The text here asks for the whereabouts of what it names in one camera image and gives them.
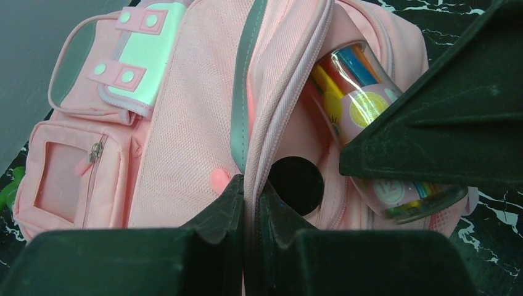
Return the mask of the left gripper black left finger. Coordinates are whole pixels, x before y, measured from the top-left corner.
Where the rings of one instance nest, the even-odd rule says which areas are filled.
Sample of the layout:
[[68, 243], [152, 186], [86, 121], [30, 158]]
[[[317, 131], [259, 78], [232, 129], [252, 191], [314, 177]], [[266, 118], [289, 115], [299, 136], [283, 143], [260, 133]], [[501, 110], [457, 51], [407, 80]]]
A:
[[38, 235], [2, 295], [240, 295], [244, 179], [178, 228]]

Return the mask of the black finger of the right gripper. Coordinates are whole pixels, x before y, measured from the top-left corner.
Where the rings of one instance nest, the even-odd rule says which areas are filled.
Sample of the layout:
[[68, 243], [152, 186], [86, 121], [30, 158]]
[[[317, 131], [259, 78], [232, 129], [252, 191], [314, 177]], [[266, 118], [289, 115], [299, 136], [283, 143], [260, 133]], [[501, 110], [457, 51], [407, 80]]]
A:
[[493, 1], [340, 155], [342, 175], [522, 189], [522, 2]]

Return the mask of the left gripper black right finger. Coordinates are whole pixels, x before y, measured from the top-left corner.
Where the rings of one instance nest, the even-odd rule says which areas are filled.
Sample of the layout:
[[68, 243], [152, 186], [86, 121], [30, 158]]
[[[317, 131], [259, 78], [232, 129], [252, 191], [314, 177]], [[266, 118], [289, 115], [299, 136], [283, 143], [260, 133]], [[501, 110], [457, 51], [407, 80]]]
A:
[[322, 231], [267, 185], [259, 200], [263, 295], [475, 295], [433, 231]]

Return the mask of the pink cap bottle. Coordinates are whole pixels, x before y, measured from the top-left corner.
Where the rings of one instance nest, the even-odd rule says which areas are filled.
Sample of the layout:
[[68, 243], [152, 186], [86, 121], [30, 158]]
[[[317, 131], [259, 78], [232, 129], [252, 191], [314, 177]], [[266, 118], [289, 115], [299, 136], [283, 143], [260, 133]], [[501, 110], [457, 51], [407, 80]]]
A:
[[[308, 81], [341, 148], [402, 94], [362, 40], [341, 44], [320, 58]], [[352, 183], [376, 216], [394, 224], [428, 218], [468, 194], [466, 186], [421, 181], [353, 177]]]

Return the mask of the pink student backpack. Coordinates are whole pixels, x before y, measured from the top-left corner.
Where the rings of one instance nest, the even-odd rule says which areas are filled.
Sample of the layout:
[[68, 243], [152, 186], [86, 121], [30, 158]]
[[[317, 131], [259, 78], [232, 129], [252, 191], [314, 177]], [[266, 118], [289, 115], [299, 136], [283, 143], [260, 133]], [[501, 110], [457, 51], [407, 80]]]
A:
[[29, 140], [13, 206], [28, 244], [51, 231], [178, 228], [244, 179], [242, 293], [263, 295], [259, 200], [270, 185], [322, 231], [448, 238], [476, 190], [407, 224], [374, 214], [310, 94], [317, 61], [366, 41], [404, 92], [428, 69], [420, 28], [366, 1], [142, 1], [67, 38], [53, 108]]

